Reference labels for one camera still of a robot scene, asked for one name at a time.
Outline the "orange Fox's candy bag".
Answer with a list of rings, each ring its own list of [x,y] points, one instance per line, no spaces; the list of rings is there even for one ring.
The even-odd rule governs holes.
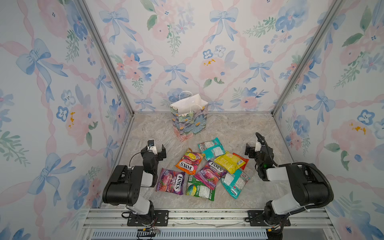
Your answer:
[[[194,152],[188,149],[181,160],[175,165],[176,168],[194,176],[198,170],[199,164],[205,158],[205,154]]]

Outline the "green Fox's candy bag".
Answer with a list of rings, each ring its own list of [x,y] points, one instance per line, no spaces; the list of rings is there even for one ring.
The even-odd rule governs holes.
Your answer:
[[[189,176],[186,195],[214,201],[215,190],[211,190],[203,182],[197,180],[194,176]]]

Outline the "floral paper gift bag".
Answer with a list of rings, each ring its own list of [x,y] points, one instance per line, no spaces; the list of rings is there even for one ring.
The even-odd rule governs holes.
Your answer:
[[[174,132],[181,142],[206,128],[208,104],[199,94],[181,91],[178,100],[170,105]]]

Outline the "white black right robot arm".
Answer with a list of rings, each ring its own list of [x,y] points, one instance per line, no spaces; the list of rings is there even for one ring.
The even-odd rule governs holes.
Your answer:
[[[291,192],[268,201],[263,211],[248,211],[245,218],[251,226],[284,227],[289,217],[310,209],[322,208],[334,199],[334,193],[325,175],[313,164],[290,163],[275,165],[273,149],[266,144],[260,149],[246,145],[245,155],[254,159],[255,169],[264,182],[285,181]]]

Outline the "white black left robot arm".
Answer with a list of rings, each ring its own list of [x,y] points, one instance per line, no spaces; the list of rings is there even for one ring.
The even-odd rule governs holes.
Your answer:
[[[123,205],[129,210],[127,225],[132,227],[153,226],[163,214],[155,211],[152,201],[140,195],[141,188],[153,188],[158,181],[158,164],[167,157],[166,148],[157,151],[154,141],[148,141],[139,154],[143,158],[141,166],[117,165],[104,190],[103,203],[112,206]]]

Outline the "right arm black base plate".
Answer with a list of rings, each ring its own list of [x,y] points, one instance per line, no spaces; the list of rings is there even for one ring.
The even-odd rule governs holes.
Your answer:
[[[245,222],[251,227],[275,227],[279,226],[284,215],[266,214],[264,210],[248,210]]]

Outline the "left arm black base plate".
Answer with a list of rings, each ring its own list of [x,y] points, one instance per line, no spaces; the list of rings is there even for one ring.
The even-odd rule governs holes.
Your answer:
[[[128,227],[167,227],[169,222],[168,210],[149,211],[147,215],[129,212],[127,217]]]

